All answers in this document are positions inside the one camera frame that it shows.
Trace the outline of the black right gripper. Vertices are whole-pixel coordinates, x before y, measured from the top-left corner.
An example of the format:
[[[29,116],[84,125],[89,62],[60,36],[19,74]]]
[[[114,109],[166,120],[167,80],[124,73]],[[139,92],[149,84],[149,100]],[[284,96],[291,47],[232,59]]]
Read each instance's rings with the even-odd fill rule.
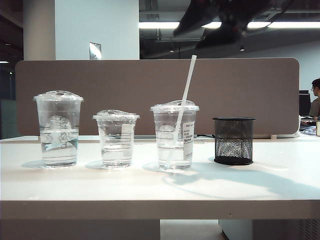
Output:
[[[275,0],[217,0],[216,3],[190,3],[174,36],[188,33],[219,16],[221,26],[196,45],[196,49],[231,45],[242,38],[248,24],[257,15],[275,5]]]

